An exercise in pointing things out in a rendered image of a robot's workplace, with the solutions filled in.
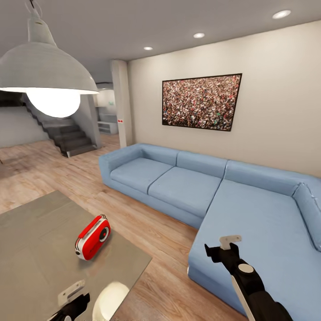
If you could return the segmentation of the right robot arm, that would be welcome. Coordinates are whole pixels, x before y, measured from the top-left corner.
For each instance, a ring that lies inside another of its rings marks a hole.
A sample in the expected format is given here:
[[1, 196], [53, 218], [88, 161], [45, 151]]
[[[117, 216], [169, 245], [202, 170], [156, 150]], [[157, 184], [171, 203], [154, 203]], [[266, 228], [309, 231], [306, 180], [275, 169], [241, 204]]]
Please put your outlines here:
[[250, 321], [293, 321], [286, 308], [275, 302], [265, 291], [261, 277], [255, 269], [240, 259], [239, 248], [234, 242], [242, 241], [240, 235], [219, 238], [220, 247], [208, 247], [207, 256], [214, 263], [222, 262], [230, 272], [233, 287]]

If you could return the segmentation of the radio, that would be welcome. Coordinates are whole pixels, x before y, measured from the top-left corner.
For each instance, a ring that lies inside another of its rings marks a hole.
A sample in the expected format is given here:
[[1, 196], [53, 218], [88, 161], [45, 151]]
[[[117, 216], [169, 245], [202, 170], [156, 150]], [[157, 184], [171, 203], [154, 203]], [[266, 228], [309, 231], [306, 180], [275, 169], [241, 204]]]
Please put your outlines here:
[[111, 233], [108, 219], [97, 216], [79, 235], [75, 243], [76, 254], [83, 260], [90, 260]]

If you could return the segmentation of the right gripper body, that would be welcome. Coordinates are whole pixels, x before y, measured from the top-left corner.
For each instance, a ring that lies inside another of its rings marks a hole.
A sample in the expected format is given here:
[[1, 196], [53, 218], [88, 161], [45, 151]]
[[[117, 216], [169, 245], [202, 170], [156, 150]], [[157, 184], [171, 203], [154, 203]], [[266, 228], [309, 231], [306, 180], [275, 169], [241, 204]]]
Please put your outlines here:
[[226, 260], [230, 256], [236, 256], [239, 258], [239, 248], [234, 243], [230, 244], [229, 250], [223, 250], [223, 248], [221, 249], [221, 247], [211, 247], [210, 248], [210, 255], [211, 255], [212, 261], [214, 263], [222, 262], [224, 264], [224, 266], [226, 267]]

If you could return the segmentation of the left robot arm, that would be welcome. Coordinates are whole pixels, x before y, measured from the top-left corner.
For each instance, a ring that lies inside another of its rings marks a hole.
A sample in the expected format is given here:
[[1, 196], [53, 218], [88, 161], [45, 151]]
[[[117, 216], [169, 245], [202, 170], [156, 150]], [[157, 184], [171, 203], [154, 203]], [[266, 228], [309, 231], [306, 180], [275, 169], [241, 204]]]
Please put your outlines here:
[[70, 297], [75, 293], [83, 289], [86, 285], [85, 280], [78, 281], [71, 287], [61, 292], [58, 295], [58, 311], [47, 321], [74, 321], [80, 314], [86, 311], [87, 303], [90, 302], [90, 294], [85, 296], [81, 294], [73, 301], [70, 301]]

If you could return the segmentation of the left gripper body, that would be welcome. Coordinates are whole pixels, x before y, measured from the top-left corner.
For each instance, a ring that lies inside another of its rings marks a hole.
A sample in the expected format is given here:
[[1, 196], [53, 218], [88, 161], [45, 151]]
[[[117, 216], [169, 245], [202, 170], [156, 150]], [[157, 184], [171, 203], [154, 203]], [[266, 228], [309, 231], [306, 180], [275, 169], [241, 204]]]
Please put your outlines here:
[[85, 312], [87, 309], [87, 305], [84, 299], [84, 295], [81, 294], [76, 299], [71, 301], [71, 303], [67, 304], [65, 307], [63, 307], [63, 310], [70, 310], [73, 314], [73, 320], [77, 318], [80, 314]]

